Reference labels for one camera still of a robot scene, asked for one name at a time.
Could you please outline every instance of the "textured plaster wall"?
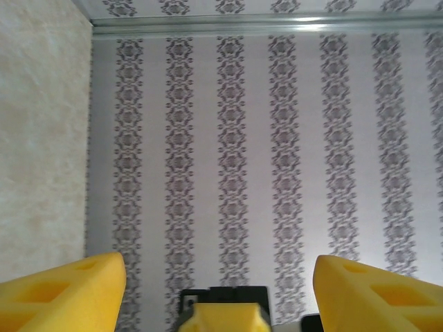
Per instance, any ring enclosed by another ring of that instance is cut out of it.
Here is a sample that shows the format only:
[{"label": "textured plaster wall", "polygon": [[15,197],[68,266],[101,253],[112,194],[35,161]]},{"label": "textured plaster wall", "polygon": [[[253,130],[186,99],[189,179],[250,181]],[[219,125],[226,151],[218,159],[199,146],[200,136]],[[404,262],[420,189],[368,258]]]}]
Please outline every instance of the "textured plaster wall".
[{"label": "textured plaster wall", "polygon": [[71,1],[0,1],[0,282],[84,254],[90,55]]}]

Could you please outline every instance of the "yellow foam piece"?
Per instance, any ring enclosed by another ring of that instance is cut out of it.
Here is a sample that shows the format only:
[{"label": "yellow foam piece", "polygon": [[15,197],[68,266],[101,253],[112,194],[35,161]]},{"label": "yellow foam piece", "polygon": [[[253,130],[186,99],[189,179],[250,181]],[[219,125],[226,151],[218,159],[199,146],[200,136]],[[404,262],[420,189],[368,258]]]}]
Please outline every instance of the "yellow foam piece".
[{"label": "yellow foam piece", "polygon": [[319,256],[314,292],[325,332],[443,331],[443,287]]},{"label": "yellow foam piece", "polygon": [[0,332],[111,332],[125,291],[113,252],[0,284]]},{"label": "yellow foam piece", "polygon": [[196,303],[179,332],[271,332],[257,303]]}]

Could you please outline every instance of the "patterned wallpaper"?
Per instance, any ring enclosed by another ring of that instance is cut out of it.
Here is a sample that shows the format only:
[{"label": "patterned wallpaper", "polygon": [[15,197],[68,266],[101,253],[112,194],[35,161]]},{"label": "patterned wallpaper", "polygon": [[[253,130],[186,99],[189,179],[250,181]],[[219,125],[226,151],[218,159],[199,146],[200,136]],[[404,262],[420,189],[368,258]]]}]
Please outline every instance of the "patterned wallpaper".
[{"label": "patterned wallpaper", "polygon": [[183,288],[318,309],[334,254],[443,284],[443,34],[95,41],[87,252],[124,254],[117,331]]},{"label": "patterned wallpaper", "polygon": [[441,10],[441,0],[76,0],[90,18]]}]

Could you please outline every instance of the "wall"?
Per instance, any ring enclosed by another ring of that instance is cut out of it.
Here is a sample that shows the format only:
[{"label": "wall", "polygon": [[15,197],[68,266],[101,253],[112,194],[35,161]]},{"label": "wall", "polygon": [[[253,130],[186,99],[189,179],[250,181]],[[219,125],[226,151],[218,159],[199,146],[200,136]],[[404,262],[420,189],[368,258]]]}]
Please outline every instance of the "wall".
[{"label": "wall", "polygon": [[443,284],[443,35],[94,42],[90,255],[119,250],[118,331],[183,288],[269,287],[316,312],[334,254]]},{"label": "wall", "polygon": [[442,10],[442,0],[77,0],[90,18]]},{"label": "wall", "polygon": [[5,0],[0,44],[1,282],[83,257],[91,26]]}]

